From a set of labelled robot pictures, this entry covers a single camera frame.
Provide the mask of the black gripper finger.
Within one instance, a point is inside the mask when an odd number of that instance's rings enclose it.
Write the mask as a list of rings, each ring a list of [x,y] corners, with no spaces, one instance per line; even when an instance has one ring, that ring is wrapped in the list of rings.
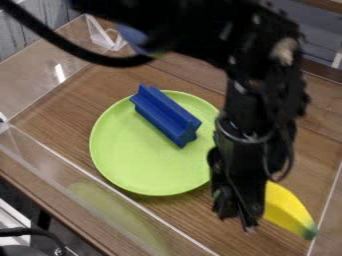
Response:
[[[246,233],[252,233],[258,228],[265,213],[265,198],[238,198],[237,205],[242,229]]]
[[[222,186],[214,191],[213,199],[213,211],[217,213],[221,220],[238,216],[236,198],[233,195],[233,190],[229,186]]]

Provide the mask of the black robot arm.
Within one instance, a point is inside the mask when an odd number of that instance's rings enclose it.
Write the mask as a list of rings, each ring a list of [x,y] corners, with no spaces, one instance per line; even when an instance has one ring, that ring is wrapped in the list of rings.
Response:
[[[229,77],[208,160],[213,210],[246,229],[266,212],[266,186],[294,164],[297,119],[310,101],[301,31],[260,0],[70,0],[111,20],[141,58],[177,52]]]

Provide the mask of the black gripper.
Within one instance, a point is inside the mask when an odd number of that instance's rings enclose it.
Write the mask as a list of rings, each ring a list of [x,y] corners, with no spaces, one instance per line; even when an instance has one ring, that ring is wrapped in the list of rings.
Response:
[[[209,151],[212,195],[222,186],[238,198],[265,198],[269,182],[288,178],[294,165],[297,119],[310,96],[297,64],[274,63],[261,79],[232,79],[216,118]]]

